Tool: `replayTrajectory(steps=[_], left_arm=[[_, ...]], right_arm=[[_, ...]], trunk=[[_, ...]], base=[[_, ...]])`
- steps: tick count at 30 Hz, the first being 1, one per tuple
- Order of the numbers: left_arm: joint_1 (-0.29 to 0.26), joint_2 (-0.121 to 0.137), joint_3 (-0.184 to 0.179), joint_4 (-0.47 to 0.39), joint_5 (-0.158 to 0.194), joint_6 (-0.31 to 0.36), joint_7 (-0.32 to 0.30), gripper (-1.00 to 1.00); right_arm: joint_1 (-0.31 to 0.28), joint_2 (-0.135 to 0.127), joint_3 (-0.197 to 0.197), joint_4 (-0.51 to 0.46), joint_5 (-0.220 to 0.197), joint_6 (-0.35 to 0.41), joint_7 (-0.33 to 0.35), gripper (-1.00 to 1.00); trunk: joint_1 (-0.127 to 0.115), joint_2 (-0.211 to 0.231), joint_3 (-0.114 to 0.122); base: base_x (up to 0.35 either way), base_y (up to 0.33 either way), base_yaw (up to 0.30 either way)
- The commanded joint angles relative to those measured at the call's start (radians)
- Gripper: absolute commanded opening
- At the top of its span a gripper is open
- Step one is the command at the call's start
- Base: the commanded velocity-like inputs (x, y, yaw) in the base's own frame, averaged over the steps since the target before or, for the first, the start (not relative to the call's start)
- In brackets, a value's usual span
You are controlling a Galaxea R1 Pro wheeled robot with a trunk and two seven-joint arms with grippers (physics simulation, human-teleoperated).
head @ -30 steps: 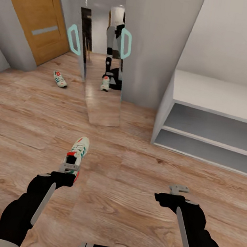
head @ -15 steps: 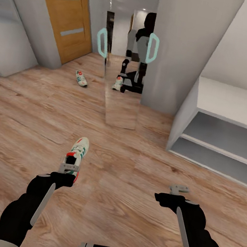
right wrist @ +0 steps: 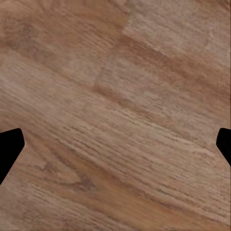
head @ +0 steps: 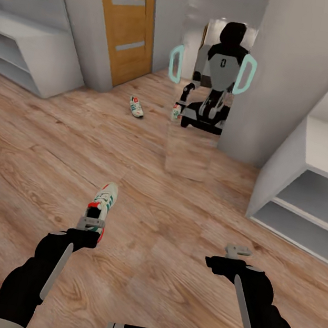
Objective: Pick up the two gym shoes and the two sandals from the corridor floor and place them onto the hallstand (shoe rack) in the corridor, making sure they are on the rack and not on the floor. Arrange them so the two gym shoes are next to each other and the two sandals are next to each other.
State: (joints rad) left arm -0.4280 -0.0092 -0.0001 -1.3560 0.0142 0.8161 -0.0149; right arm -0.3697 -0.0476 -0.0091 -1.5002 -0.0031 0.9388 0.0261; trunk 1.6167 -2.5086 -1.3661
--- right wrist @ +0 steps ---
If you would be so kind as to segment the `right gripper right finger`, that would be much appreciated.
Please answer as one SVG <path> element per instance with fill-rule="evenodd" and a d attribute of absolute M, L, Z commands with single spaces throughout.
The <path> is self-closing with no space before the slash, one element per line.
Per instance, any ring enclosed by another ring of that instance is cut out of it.
<path fill-rule="evenodd" d="M 216 145 L 231 166 L 231 130 L 219 129 Z"/>

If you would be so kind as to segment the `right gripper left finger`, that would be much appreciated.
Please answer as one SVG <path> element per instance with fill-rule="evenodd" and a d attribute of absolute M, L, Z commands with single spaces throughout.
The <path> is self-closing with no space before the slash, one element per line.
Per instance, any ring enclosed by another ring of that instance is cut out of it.
<path fill-rule="evenodd" d="M 20 128 L 0 133 L 0 185 L 25 145 Z"/>

